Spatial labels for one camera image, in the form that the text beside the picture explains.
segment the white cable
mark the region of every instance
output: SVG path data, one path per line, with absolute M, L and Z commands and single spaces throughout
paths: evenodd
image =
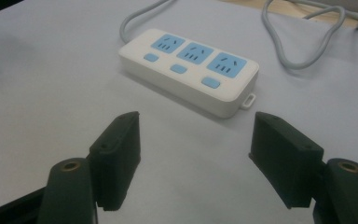
M 285 66 L 289 69 L 303 69 L 303 68 L 309 67 L 310 65 L 315 63 L 322 56 L 332 34 L 344 22 L 345 9 L 343 7 L 327 7 L 325 9 L 322 9 L 321 11 L 318 11 L 318 12 L 314 13 L 313 15 L 311 15 L 311 17 L 313 17 L 313 16 L 317 16 L 317 15 L 320 15 L 320 14 L 323 14 L 326 12 L 336 11 L 339 13 L 339 19 L 338 19 L 338 22 L 327 31 L 327 33 L 324 36 L 324 39 L 322 40 L 321 46 L 316 50 L 316 52 L 313 54 L 313 56 L 310 59 L 306 60 L 303 63 L 292 63 L 289 60 L 287 60 L 286 56 L 284 55 L 281 40 L 280 40 L 278 34 L 276 33 L 275 29 L 272 27 L 272 24 L 269 22 L 268 8 L 272 1 L 273 0 L 268 0 L 266 2 L 266 4 L 264 5 L 263 11 L 262 11 L 262 20 L 263 20 L 264 25 L 266 26 L 269 34 L 271 35 L 272 41 L 274 42 L 275 49 L 276 49 L 277 55 L 278 55 L 278 59 L 280 60 L 280 62 L 283 66 Z
M 158 2 L 156 2 L 155 4 L 149 6 L 149 7 L 145 7 L 141 10 L 138 10 L 132 14 L 130 14 L 130 16 L 128 16 L 126 19 L 124 19 L 124 21 L 121 23 L 121 26 L 120 26 L 120 38 L 124 41 L 124 43 L 128 43 L 130 42 L 130 40 L 128 39 L 127 37 L 127 34 L 125 33 L 125 29 L 126 29 L 126 26 L 127 24 L 134 18 L 142 15 L 142 14 L 145 14 L 146 12 L 150 11 L 150 10 L 153 10 L 155 9 L 156 7 L 159 7 L 161 6 L 162 4 L 166 3 L 166 2 L 169 2 L 169 1 L 174 1 L 174 0 L 160 0 Z

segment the blue button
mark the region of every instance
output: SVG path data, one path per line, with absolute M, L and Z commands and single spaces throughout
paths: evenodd
M 220 86 L 220 81 L 218 81 L 212 77 L 205 77 L 202 80 L 202 84 L 204 84 L 205 86 L 211 87 L 213 89 L 216 89 Z
M 148 60 L 149 62 L 155 62 L 158 59 L 156 54 L 148 53 L 144 56 L 144 59 Z
M 179 65 L 179 64 L 174 64 L 172 67 L 171 67 L 171 70 L 175 73 L 179 73 L 179 74 L 183 74 L 187 71 L 187 68 L 185 68 L 184 66 L 182 65 Z

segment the white surface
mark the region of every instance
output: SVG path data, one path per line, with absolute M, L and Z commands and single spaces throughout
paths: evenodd
M 195 42 L 178 34 L 168 35 L 180 37 L 185 42 L 169 54 L 150 47 L 166 34 L 158 29 L 150 29 L 121 48 L 118 54 L 124 69 L 217 117 L 223 119 L 232 117 L 252 93 L 259 65 L 250 59 L 241 57 L 246 61 L 246 65 L 239 70 L 235 77 L 225 77 L 209 70 L 207 66 L 219 53 L 227 53 L 226 51 Z M 213 52 L 200 64 L 176 57 L 190 43 L 206 46 Z M 158 56 L 158 60 L 155 62 L 145 60 L 144 56 L 148 53 Z M 180 64 L 186 68 L 186 71 L 183 74 L 173 72 L 171 66 L 174 64 Z M 205 77 L 219 81 L 219 87 L 213 89 L 202 84 Z
M 286 210 L 248 159 L 255 111 L 280 116 L 325 149 L 358 162 L 358 31 L 341 29 L 302 71 L 278 63 L 260 11 L 181 0 L 129 26 L 249 55 L 257 100 L 215 119 L 131 78 L 118 50 L 121 21 L 155 1 L 24 2 L 0 12 L 0 205 L 46 184 L 59 161 L 85 157 L 116 116 L 141 113 L 142 161 L 123 207 L 100 223 L 312 223 Z M 307 58 L 328 25 L 271 15 L 289 58 Z

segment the power strip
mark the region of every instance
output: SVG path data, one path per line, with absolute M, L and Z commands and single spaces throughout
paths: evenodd
M 232 117 L 255 100 L 258 63 L 151 29 L 119 51 L 124 69 L 217 117 Z

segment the electrical outlet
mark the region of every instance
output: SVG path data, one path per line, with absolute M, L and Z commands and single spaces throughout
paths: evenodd
M 200 44 L 190 43 L 177 55 L 178 58 L 194 64 L 202 63 L 213 52 L 213 49 Z
M 221 52 L 207 68 L 225 77 L 234 78 L 245 65 L 246 60 Z
M 152 48 L 161 50 L 165 53 L 172 53 L 185 42 L 184 39 L 174 35 L 164 35 L 152 44 Z
M 151 29 L 118 54 L 130 74 L 219 118 L 255 101 L 258 63 L 221 49 Z

